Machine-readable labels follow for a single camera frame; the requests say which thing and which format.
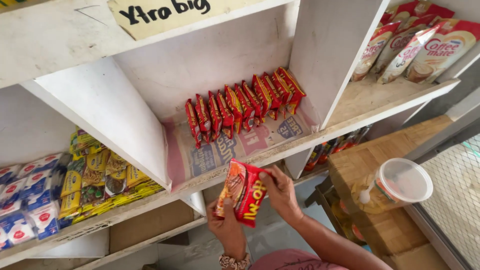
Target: plastic container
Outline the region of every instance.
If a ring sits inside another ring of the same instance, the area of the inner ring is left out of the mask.
[[[406,159],[391,159],[352,186],[353,201],[367,213],[377,214],[428,199],[433,184],[427,172]]]

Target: person's right hand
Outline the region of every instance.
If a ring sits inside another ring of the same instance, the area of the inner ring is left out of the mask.
[[[297,203],[292,179],[275,165],[265,170],[275,178],[272,179],[265,172],[259,174],[260,180],[267,187],[270,205],[283,220],[293,226],[303,218],[304,214]]]

